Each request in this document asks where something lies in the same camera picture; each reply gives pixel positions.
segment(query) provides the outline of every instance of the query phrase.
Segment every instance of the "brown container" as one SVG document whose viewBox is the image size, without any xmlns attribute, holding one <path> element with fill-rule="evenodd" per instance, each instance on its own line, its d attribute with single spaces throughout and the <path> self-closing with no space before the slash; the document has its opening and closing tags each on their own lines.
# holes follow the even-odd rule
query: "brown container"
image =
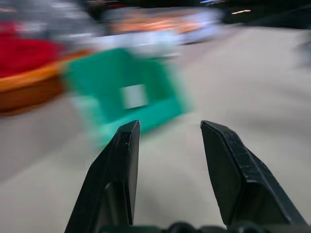
<svg viewBox="0 0 311 233">
<path fill-rule="evenodd" d="M 62 63 L 90 53 L 84 50 L 39 69 L 0 78 L 0 116 L 30 111 L 60 95 L 64 91 Z"/>
</svg>

